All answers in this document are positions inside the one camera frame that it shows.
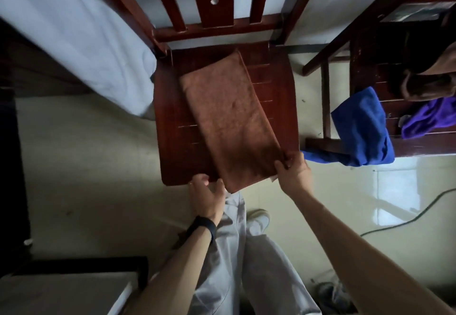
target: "white sheet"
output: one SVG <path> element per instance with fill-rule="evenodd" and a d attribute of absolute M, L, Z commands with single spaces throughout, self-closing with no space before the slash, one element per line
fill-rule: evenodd
<path fill-rule="evenodd" d="M 151 104 L 157 60 L 102 0 L 0 0 L 0 16 L 124 110 Z"/>

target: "shoe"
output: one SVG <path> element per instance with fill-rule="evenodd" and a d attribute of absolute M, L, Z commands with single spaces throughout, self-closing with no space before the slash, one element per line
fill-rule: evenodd
<path fill-rule="evenodd" d="M 247 213 L 247 232 L 252 236 L 262 235 L 269 226 L 271 215 L 265 209 L 251 210 Z"/>

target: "gray pants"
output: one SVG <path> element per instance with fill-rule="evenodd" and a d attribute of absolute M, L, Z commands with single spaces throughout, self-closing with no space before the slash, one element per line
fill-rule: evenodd
<path fill-rule="evenodd" d="M 247 228 L 244 199 L 237 192 L 226 199 L 188 313 L 238 315 L 241 281 L 256 315 L 321 314 L 282 249 Z"/>

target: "floor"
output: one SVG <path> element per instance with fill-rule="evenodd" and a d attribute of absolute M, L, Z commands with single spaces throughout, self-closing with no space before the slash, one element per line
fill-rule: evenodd
<path fill-rule="evenodd" d="M 312 54 L 293 54 L 299 69 Z M 322 133 L 321 77 L 295 73 L 299 133 Z M 348 63 L 330 65 L 332 109 L 348 97 Z M 155 123 L 95 95 L 17 99 L 33 237 L 40 258 L 147 255 L 166 258 L 189 215 L 185 186 L 161 182 Z M 337 136 L 335 129 L 332 135 Z M 456 156 L 409 157 L 393 164 L 344 167 L 310 163 L 317 198 L 358 233 L 414 218 L 456 187 Z M 249 209 L 265 208 L 267 229 L 306 286 L 334 273 L 294 204 L 270 180 L 244 189 Z M 428 286 L 456 283 L 456 192 L 417 222 L 366 239 Z"/>

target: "forearm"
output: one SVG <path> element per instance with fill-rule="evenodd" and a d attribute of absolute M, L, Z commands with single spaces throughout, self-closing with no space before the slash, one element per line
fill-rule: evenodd
<path fill-rule="evenodd" d="M 187 314 L 211 238 L 206 227 L 198 227 L 147 286 L 128 315 Z"/>
<path fill-rule="evenodd" d="M 363 314 L 450 314 L 452 310 L 384 254 L 301 192 L 292 197 Z"/>

